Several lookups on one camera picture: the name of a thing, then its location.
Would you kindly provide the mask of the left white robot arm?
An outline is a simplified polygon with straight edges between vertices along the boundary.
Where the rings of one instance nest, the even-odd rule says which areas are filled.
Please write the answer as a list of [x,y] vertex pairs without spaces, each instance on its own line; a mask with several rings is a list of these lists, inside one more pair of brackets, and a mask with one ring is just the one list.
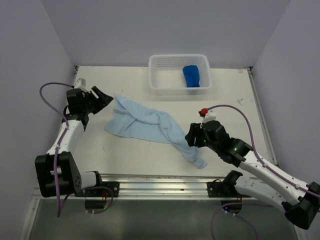
[[103,193],[104,184],[98,171],[81,173],[73,152],[86,131],[89,115],[97,114],[112,101],[96,86],[91,90],[73,87],[66,92],[67,106],[62,112],[61,127],[53,146],[35,159],[39,189],[44,198],[78,194],[86,189],[92,196]]

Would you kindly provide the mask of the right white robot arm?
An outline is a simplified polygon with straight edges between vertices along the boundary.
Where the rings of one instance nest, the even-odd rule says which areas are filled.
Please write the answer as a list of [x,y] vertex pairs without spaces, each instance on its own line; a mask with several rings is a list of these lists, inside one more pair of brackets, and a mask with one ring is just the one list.
[[237,171],[223,183],[227,196],[250,196],[284,212],[295,226],[307,230],[320,210],[320,185],[299,180],[267,161],[252,146],[230,137],[217,120],[191,123],[185,140],[191,147],[208,147],[225,163],[240,168],[256,178],[250,180]]

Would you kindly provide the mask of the dark blue towel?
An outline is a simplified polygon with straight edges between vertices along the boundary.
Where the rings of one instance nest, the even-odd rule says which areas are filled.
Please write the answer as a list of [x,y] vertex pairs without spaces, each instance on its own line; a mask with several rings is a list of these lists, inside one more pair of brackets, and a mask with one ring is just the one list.
[[187,65],[182,68],[187,88],[200,87],[200,72],[196,65]]

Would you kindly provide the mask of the light blue towel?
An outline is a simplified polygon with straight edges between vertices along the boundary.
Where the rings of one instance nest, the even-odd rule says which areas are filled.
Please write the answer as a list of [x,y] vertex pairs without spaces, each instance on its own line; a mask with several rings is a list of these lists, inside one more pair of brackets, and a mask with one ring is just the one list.
[[107,132],[118,137],[171,144],[198,169],[207,166],[198,149],[188,145],[185,132],[170,114],[148,108],[119,94],[114,99],[112,118],[104,127]]

